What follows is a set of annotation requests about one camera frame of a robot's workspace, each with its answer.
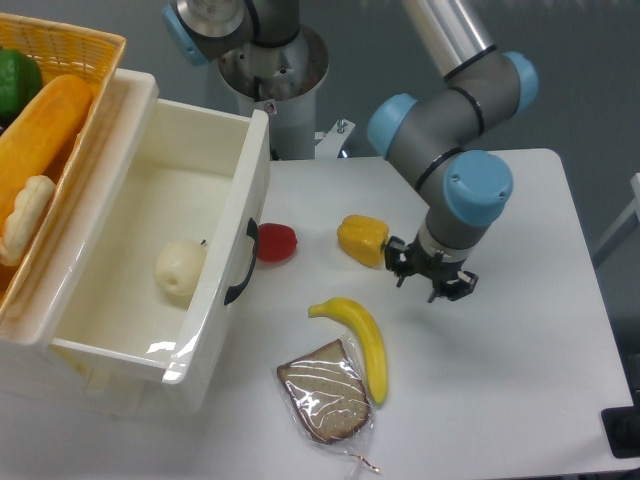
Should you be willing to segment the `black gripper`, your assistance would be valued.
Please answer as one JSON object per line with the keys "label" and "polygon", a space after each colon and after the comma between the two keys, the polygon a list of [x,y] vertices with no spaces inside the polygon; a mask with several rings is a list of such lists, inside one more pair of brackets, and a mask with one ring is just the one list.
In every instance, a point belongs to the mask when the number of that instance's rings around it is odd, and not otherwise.
{"label": "black gripper", "polygon": [[472,294],[478,283],[475,273],[461,270],[464,260],[447,261],[440,252],[430,255],[417,240],[407,244],[399,237],[391,236],[384,247],[384,263],[397,278],[397,288],[413,275],[430,279],[433,289],[428,303],[438,298],[457,301]]}

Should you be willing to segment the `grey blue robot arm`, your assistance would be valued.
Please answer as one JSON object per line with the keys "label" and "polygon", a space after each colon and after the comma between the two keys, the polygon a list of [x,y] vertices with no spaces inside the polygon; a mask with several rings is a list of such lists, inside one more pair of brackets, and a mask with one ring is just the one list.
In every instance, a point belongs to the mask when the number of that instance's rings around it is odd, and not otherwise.
{"label": "grey blue robot arm", "polygon": [[[469,143],[526,109],[538,75],[516,52],[501,52],[463,1],[407,1],[404,9],[446,88],[429,102],[408,94],[386,100],[367,136],[428,205],[414,240],[382,245],[399,279],[420,275],[432,297],[451,301],[478,282],[464,263],[501,215],[513,189],[506,163]],[[216,62],[241,112],[270,120],[275,160],[312,158],[315,93],[328,71],[328,51],[303,25],[295,1],[173,1],[165,25],[187,60]]]}

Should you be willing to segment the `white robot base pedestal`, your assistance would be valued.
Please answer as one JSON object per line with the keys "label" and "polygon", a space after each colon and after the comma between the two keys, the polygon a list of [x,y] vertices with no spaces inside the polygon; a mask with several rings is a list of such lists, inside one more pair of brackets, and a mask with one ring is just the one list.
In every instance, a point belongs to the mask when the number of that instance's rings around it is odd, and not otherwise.
{"label": "white robot base pedestal", "polygon": [[268,116],[272,159],[346,156],[353,122],[339,119],[325,131],[316,129],[316,94],[329,71],[329,55],[315,31],[302,25],[283,46],[247,43],[224,54],[218,68],[240,114],[258,110]]}

